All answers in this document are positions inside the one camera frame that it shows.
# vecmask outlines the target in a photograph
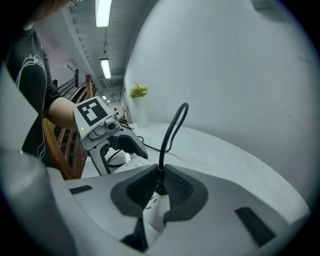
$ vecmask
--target fluorescent light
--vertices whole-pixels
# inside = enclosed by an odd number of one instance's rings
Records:
[[[109,59],[108,58],[102,58],[100,59],[101,67],[104,73],[105,78],[111,78],[110,74],[110,68],[109,68]]]
[[[95,25],[108,27],[112,0],[95,0]]]

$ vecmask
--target white curved surface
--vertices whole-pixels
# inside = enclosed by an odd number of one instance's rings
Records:
[[[158,148],[169,124],[150,123],[139,129],[130,124],[144,143]],[[148,160],[157,164],[159,152],[147,148]],[[239,184],[278,211],[289,223],[310,213],[300,194],[275,170],[241,148],[212,135],[181,127],[165,164],[193,169]]]

